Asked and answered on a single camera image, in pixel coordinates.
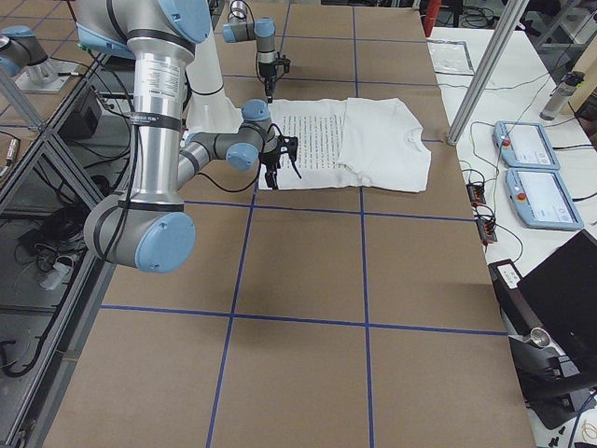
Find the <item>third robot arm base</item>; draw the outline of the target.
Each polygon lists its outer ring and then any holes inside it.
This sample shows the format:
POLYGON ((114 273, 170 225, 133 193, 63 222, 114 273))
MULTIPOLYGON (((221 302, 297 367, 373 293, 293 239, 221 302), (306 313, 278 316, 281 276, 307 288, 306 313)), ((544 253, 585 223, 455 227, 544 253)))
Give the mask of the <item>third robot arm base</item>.
POLYGON ((22 91, 56 93, 78 75, 78 67, 79 63, 52 60, 28 26, 1 30, 1 70, 15 78, 22 91))

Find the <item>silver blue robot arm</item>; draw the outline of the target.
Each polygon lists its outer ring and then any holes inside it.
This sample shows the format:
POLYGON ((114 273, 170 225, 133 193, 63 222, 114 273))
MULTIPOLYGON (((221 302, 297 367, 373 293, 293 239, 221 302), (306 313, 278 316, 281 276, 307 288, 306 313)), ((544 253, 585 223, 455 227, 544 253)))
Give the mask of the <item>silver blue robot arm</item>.
POLYGON ((135 62, 128 186, 84 226, 88 250, 148 273, 181 266, 196 240, 179 189, 212 161, 254 170, 270 188, 298 140, 272 122, 269 99, 235 109, 227 98, 204 1, 81 1, 82 45, 135 62))
POLYGON ((227 43, 256 43, 256 75, 266 100, 273 102, 278 81, 290 71, 291 60, 275 44, 275 21, 271 17, 256 19, 246 1, 231 1, 222 34, 227 43))

